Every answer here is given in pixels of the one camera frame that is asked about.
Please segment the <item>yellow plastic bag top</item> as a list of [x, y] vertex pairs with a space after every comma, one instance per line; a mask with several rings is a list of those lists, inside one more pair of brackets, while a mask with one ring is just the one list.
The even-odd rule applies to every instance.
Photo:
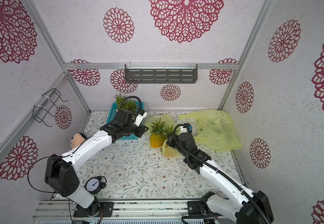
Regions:
[[159, 150], [168, 159], [182, 156], [176, 149], [167, 145], [167, 139], [173, 134], [177, 125], [169, 114], [153, 115], [144, 125], [149, 128], [147, 142], [150, 149]]

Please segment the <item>pineapple front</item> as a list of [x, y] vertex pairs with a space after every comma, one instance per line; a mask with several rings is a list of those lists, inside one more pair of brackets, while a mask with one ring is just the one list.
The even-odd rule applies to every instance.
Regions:
[[162, 150], [174, 150], [173, 146], [174, 146], [174, 142], [172, 143], [172, 146], [169, 146], [169, 137], [173, 135], [174, 132], [174, 126], [165, 126], [163, 128], [163, 146], [162, 146]]

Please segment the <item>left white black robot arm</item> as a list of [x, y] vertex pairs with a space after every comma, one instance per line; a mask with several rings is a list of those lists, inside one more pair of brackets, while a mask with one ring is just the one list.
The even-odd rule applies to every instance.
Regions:
[[149, 129], [142, 124], [146, 116], [147, 112], [144, 110], [132, 113], [120, 109], [114, 120], [102, 126], [80, 146], [61, 156], [56, 154], [50, 156], [47, 160], [45, 183], [62, 197], [72, 200], [83, 209], [91, 209], [92, 213], [96, 213], [98, 199], [80, 184], [76, 172], [97, 152], [118, 139], [128, 135], [142, 137]]

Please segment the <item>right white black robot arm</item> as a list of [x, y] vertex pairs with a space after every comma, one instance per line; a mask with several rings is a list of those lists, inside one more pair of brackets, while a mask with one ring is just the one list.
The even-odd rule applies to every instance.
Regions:
[[226, 198], [208, 192], [199, 200], [200, 211], [196, 215], [183, 216], [186, 219], [215, 218], [223, 216], [236, 224], [271, 224], [274, 221], [268, 197], [262, 192], [254, 192], [237, 182], [224, 172], [211, 157], [197, 148], [191, 133], [173, 134], [167, 145], [177, 150], [184, 163], [196, 171], [219, 190]]

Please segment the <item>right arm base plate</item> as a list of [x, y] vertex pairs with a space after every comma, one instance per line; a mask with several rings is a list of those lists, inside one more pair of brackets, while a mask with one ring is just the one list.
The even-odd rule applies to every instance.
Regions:
[[188, 201], [187, 209], [189, 216], [207, 216], [213, 214], [204, 201]]

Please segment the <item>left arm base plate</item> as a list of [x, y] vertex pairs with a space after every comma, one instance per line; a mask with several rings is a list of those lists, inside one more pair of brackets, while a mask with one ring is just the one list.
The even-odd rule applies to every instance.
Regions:
[[114, 202], [94, 202], [88, 208], [76, 206], [73, 217], [111, 217], [114, 207]]

